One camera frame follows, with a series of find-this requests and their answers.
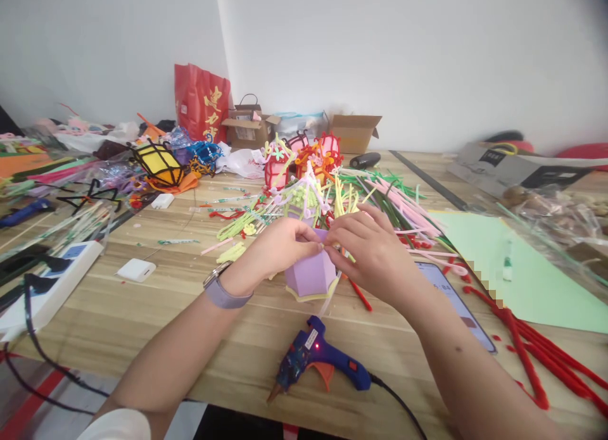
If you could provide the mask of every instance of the paper bag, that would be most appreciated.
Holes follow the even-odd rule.
[[[193,141],[226,142],[230,81],[196,65],[175,66],[175,112],[177,124],[188,130]]]

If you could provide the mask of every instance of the phone screen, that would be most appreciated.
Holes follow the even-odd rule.
[[[418,268],[422,271],[424,276],[427,278],[427,280],[432,283],[435,288],[442,291],[443,294],[448,297],[448,299],[462,318],[462,321],[464,321],[464,323],[469,327],[469,330],[475,337],[477,337],[477,339],[481,342],[484,348],[490,353],[496,353],[496,347],[494,346],[486,332],[483,330],[479,322],[475,319],[471,311],[465,305],[465,303],[462,302],[462,299],[454,290],[452,285],[450,285],[448,279],[445,278],[445,275],[443,275],[441,269],[439,269],[436,265],[432,263],[419,263],[417,261],[416,264],[418,265]]]

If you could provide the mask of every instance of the wristwatch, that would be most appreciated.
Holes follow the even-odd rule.
[[[203,282],[203,287],[205,287],[205,292],[209,299],[211,299],[211,302],[223,309],[241,308],[253,296],[253,293],[249,296],[233,296],[228,293],[220,283],[220,275],[228,269],[228,266],[232,263],[234,263],[234,261],[227,261],[220,264],[211,271],[211,274],[209,274]]]

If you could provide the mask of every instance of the white adapter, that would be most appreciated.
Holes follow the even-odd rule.
[[[133,280],[134,282],[141,283],[154,272],[154,269],[156,269],[156,265],[154,263],[133,258],[122,268],[118,269],[117,274],[123,279],[129,279]]]
[[[41,274],[41,277],[56,279],[56,282],[45,293],[37,294],[31,290],[32,323],[35,330],[51,321],[102,250],[103,246],[96,241],[71,244],[57,255],[58,258],[71,260],[70,265],[61,271],[47,269]],[[11,341],[25,329],[25,300],[24,295],[21,295],[0,317],[0,332],[4,333],[2,341]]]
[[[161,193],[152,201],[152,209],[167,209],[174,199],[175,196],[171,193]]]

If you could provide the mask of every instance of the hot glue gun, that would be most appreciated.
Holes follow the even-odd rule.
[[[295,340],[289,345],[267,402],[272,402],[281,391],[286,393],[291,385],[298,382],[310,365],[319,369],[328,391],[334,368],[342,371],[358,391],[368,390],[372,382],[365,367],[325,342],[325,325],[318,317],[312,315],[307,320],[307,324],[310,326],[309,331],[299,331]]]
[[[12,210],[12,214],[0,218],[0,228],[13,227],[38,212],[53,212],[54,210],[55,208],[51,206],[51,202],[48,199],[40,198],[29,206],[23,209]]]

